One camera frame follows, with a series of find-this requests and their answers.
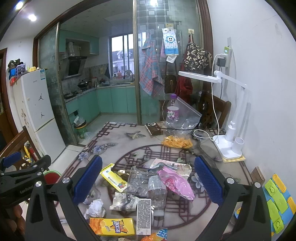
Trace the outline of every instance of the hanging bag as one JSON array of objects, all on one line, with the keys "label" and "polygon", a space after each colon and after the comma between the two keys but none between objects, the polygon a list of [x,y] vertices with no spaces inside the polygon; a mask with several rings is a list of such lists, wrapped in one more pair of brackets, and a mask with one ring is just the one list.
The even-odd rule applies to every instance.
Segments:
[{"label": "hanging bag", "polygon": [[[173,74],[167,74],[167,68],[168,68],[168,62],[165,62],[165,93],[171,94],[175,93],[176,87],[177,87],[177,77]],[[175,61],[175,69],[176,74],[177,72],[177,64]]]},{"label": "hanging bag", "polygon": [[183,60],[185,71],[199,73],[212,61],[213,56],[193,42],[192,34],[190,43],[187,44],[185,58]]}]

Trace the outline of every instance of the refrigerator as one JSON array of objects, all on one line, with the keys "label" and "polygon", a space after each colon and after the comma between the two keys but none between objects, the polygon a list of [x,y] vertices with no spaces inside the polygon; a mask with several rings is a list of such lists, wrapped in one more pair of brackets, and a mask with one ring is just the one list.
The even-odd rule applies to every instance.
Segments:
[{"label": "refrigerator", "polygon": [[13,85],[17,112],[36,148],[52,162],[65,149],[49,99],[45,70],[22,75]]}]

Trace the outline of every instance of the blue gripper pad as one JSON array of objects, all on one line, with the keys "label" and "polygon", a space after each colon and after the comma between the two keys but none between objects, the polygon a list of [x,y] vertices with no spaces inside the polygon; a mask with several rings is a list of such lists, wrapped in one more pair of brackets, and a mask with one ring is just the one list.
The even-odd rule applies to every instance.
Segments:
[{"label": "blue gripper pad", "polygon": [[102,170],[103,161],[100,156],[94,156],[91,164],[87,167],[82,177],[74,187],[73,203],[78,205],[83,202],[98,178]]},{"label": "blue gripper pad", "polygon": [[8,168],[21,159],[22,159],[21,153],[19,151],[15,152],[15,153],[11,154],[10,156],[3,158],[3,166]]},{"label": "blue gripper pad", "polygon": [[219,206],[222,205],[224,201],[223,189],[201,157],[198,156],[195,158],[194,168],[211,201],[218,204]]}]

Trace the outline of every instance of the kitchen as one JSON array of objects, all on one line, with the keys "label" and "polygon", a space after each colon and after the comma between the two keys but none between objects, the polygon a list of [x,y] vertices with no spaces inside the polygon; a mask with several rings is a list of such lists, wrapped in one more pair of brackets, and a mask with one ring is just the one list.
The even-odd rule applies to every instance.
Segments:
[{"label": "kitchen", "polygon": [[[111,0],[61,24],[59,77],[75,134],[77,116],[90,138],[107,121],[137,123],[132,32],[131,0]],[[83,132],[77,142],[87,144]]]}]

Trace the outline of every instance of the patterned tablecloth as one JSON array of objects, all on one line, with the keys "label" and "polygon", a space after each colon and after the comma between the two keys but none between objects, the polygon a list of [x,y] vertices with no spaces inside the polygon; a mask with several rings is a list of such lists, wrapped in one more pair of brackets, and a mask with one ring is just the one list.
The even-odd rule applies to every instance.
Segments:
[{"label": "patterned tablecloth", "polygon": [[[223,163],[213,161],[217,157],[220,158],[220,154],[212,141],[203,140],[200,142],[192,139],[193,148],[188,151],[161,145],[164,137],[164,135],[151,137],[146,127],[142,125],[108,122],[71,163],[62,177],[70,177],[78,168],[86,166],[94,154],[102,157],[103,167],[114,163],[113,170],[130,169],[133,165],[147,166],[155,158],[168,161],[177,161],[178,158],[182,158],[185,163],[193,164],[196,156],[203,155],[207,162],[219,168],[225,177],[234,177],[239,180],[239,183],[246,185],[252,182],[244,162]],[[193,168],[188,181],[195,193],[195,199],[191,202],[177,195],[168,195],[164,218],[152,222],[153,230],[160,227],[169,229],[169,241],[195,240],[218,207],[217,204],[211,202],[206,191],[196,188],[195,183],[191,180],[194,173]],[[109,210],[115,189],[106,186],[102,176],[97,178],[94,188],[101,193],[100,198],[103,200],[107,212],[106,218],[124,216],[136,220],[136,212],[119,213]],[[79,208],[84,212],[87,205],[80,205]],[[226,232],[229,230],[231,230],[231,225],[226,229]]]}]

